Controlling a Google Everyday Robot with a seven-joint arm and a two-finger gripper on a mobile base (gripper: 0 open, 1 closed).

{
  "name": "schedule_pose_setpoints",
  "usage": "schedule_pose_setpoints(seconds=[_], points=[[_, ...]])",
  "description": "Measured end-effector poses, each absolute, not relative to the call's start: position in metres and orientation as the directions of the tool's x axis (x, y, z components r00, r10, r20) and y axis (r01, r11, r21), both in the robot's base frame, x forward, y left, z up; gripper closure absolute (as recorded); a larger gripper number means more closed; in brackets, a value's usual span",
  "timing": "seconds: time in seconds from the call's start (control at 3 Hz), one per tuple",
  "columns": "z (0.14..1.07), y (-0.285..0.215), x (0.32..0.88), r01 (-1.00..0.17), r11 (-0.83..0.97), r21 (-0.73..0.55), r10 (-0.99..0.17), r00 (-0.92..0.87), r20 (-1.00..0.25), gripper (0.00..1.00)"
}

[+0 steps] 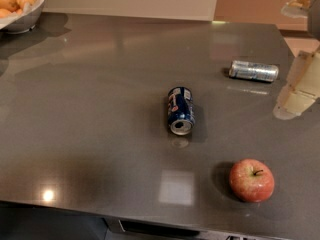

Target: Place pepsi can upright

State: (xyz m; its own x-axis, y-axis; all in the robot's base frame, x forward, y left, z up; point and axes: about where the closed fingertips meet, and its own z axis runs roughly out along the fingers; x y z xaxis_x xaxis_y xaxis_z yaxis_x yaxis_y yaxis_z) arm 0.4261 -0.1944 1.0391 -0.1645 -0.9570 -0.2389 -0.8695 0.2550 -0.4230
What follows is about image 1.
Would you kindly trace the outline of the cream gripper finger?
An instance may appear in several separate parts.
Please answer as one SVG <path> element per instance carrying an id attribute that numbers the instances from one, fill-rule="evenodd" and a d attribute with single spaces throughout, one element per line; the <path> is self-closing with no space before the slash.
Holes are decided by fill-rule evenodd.
<path id="1" fill-rule="evenodd" d="M 281 14 L 290 18 L 306 18 L 311 0 L 290 0 L 281 9 Z"/>
<path id="2" fill-rule="evenodd" d="M 281 89 L 273 114 L 281 120 L 301 116 L 320 97 L 320 51 L 300 51 Z"/>

